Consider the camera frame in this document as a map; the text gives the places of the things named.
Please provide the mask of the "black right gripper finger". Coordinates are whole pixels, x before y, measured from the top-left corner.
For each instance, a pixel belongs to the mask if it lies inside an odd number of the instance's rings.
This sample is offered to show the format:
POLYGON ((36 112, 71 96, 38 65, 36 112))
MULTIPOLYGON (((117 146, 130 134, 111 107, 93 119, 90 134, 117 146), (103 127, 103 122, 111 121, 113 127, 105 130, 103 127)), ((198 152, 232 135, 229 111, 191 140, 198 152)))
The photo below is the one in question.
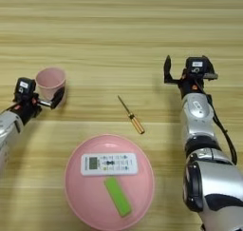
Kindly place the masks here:
POLYGON ((170 74, 170 69, 171 69, 171 58, 170 58, 170 56, 167 56, 165 59, 165 62, 164 62, 164 66, 163 66, 165 83, 171 83, 173 80, 173 78, 170 74))

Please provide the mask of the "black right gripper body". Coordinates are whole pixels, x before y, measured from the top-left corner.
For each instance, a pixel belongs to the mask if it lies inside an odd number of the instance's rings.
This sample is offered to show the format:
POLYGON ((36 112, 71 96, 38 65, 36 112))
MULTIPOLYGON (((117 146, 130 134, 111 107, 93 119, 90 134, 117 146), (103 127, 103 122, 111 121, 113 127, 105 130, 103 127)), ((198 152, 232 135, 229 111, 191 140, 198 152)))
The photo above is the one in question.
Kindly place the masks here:
POLYGON ((190 93, 201 93, 201 87, 203 87, 203 81, 199 80, 198 85, 194 78, 187 74, 187 69, 182 71, 179 79, 174 79, 169 70, 164 71, 164 83, 170 85, 176 85, 180 91, 181 98, 184 98, 190 93))

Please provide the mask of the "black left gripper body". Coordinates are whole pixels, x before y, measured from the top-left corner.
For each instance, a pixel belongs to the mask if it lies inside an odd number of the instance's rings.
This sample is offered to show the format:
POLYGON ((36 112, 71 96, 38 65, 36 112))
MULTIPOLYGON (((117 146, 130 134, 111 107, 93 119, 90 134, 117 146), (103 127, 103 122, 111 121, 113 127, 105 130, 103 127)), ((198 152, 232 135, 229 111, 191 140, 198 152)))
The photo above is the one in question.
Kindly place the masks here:
POLYGON ((32 118, 36 118, 42 111, 42 106, 51 107, 52 102, 39 98, 38 94, 34 94, 31 98, 22 99, 9 108, 9 111, 15 113, 26 125, 32 118))

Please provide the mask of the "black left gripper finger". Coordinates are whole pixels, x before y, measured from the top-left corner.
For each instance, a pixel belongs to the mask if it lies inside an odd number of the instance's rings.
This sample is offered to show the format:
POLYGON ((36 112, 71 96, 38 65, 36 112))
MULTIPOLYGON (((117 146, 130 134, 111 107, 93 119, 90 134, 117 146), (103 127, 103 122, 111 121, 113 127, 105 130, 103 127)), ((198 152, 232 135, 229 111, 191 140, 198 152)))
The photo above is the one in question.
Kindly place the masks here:
POLYGON ((59 103, 61 103, 61 101, 63 100, 64 95, 65 95, 65 88, 64 88, 64 87, 59 88, 59 89, 55 92, 55 94, 54 94, 54 96, 53 96, 53 98, 52 98, 52 100, 51 100, 50 108, 51 108, 51 109, 56 108, 57 105, 58 105, 59 103))

